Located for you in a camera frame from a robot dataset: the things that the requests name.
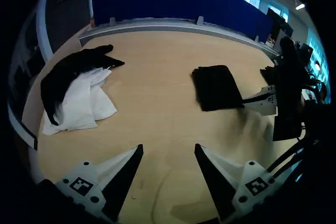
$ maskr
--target white towel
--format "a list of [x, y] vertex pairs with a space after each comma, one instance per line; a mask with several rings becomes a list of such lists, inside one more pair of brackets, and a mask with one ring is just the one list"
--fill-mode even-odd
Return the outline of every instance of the white towel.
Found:
[[100, 88], [111, 73], [108, 69], [94, 69], [80, 74], [68, 88], [64, 100], [54, 116], [58, 126], [51, 124], [44, 112], [43, 134], [53, 135], [61, 130], [97, 127], [96, 120], [117, 112], [109, 97]]

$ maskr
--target table surface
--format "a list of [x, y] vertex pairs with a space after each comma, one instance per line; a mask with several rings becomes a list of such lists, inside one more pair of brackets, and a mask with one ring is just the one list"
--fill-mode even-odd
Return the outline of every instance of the table surface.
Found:
[[95, 129], [39, 134], [39, 166], [58, 181], [82, 160], [101, 163], [142, 143], [144, 156], [120, 222], [198, 223], [217, 211], [194, 156], [199, 143], [244, 163], [267, 167], [296, 140], [272, 142], [274, 116], [251, 111], [202, 112], [190, 77], [199, 66], [227, 65], [242, 97], [267, 86], [260, 68], [272, 66], [260, 50], [186, 32], [129, 32], [90, 40], [84, 48], [113, 44], [108, 55], [125, 65], [102, 89], [118, 112]]

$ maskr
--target black towel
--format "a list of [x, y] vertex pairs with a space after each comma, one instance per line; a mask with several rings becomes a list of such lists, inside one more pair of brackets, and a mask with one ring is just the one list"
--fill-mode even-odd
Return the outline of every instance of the black towel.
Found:
[[203, 111], [243, 108], [242, 96], [227, 66], [199, 67], [192, 72], [197, 101]]
[[271, 86], [275, 84], [276, 69], [274, 67], [267, 66], [265, 69], [260, 69], [260, 73], [267, 82], [267, 85]]
[[79, 74], [95, 68], [114, 68], [124, 64], [105, 55], [112, 50], [112, 45], [103, 45], [70, 54], [59, 61], [44, 77], [41, 81], [41, 98], [52, 124], [58, 125], [54, 119], [56, 108], [63, 102], [66, 91]]

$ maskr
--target office wall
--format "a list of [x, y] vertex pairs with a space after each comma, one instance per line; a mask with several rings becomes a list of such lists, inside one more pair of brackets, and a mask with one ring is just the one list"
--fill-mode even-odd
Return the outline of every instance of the office wall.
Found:
[[16, 120], [21, 120], [28, 92], [45, 61], [36, 31], [36, 8], [22, 25], [8, 71], [8, 104]]
[[289, 12], [288, 24], [293, 29], [292, 39], [307, 43], [308, 27], [292, 11]]
[[45, 23], [52, 52], [55, 53], [89, 20], [88, 0], [47, 0]]

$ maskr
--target blue partition screen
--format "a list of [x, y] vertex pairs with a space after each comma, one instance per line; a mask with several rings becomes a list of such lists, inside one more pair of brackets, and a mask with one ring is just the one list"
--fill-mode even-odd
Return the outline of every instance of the blue partition screen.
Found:
[[132, 18], [185, 18], [217, 24], [266, 42], [273, 21], [244, 0], [92, 0], [96, 25]]

